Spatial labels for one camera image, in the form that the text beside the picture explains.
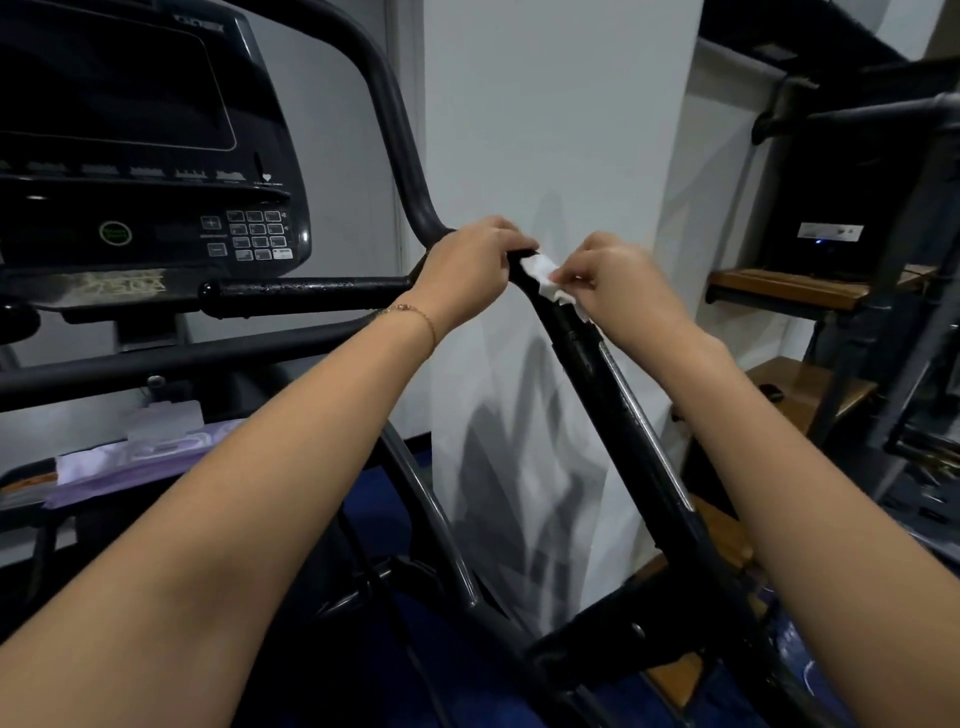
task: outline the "button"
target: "button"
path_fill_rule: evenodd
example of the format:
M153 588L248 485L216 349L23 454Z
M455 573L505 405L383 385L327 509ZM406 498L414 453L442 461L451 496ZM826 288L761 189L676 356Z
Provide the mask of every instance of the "button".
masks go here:
M116 248L127 245L133 240L131 229L119 220L107 220L105 223L101 223L98 232L101 240Z

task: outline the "small screen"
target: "small screen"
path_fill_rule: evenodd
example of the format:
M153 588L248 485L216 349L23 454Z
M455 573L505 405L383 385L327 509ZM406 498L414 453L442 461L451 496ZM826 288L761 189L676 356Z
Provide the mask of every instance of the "small screen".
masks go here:
M197 36L47 3L2 3L0 133L235 146Z

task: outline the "exercise machine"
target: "exercise machine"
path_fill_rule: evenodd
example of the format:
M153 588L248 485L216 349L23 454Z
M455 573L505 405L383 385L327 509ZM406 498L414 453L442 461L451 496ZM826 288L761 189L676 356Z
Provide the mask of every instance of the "exercise machine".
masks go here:
M449 229L431 204L396 78L370 36L320 0L232 5L353 62L368 84L407 220L426 250L441 240ZM38 105L0 125L0 195L8 205L38 205L36 214L0 220L3 343L36 331L38 309L123 326L190 310L233 317L374 309L412 284L416 269L408 278L278 278L309 255L307 210L266 67L239 12L206 0L12 0L0 9L0 28L0 59L31 69L20 90ZM86 66L69 65L92 38L107 65L97 73L108 77L94 91L84 87ZM179 97L168 95L170 80L153 63L151 49L164 44L176 46L164 57L176 56L192 79ZM54 86L62 94L38 91L56 84L66 84ZM62 105L72 106L64 113ZM157 123L158 109L170 118ZM668 566L536 640L466 562L409 449L387 427L376 450L410 514L410 556L365 565L356 588L317 621L407 593L496 645L549 725L612 725L590 687L699 649L723 660L771 725L833 725L781 662L599 331L571 306L541 297L517 257L510 279L535 308ZM369 319L9 371L0 375L0 410L321 354Z

